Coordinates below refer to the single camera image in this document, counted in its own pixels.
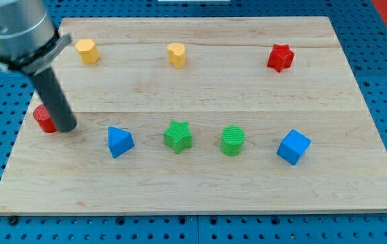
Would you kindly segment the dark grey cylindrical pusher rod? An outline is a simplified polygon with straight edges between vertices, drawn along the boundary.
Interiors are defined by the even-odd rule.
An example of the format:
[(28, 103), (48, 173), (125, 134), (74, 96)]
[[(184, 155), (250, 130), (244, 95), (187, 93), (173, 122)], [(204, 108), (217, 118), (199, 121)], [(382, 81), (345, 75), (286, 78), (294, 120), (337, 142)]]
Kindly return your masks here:
[(60, 132), (72, 131), (77, 120), (52, 68), (30, 77), (33, 87), (45, 105), (55, 128)]

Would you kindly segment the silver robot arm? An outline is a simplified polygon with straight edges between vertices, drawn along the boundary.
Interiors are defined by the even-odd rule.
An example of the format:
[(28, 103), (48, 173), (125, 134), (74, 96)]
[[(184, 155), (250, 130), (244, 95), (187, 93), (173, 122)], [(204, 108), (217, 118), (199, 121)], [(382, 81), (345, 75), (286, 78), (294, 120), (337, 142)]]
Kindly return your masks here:
[(77, 120), (52, 62), (71, 43), (69, 34), (59, 34), (41, 0), (0, 0), (0, 67), (30, 79), (60, 132), (76, 128)]

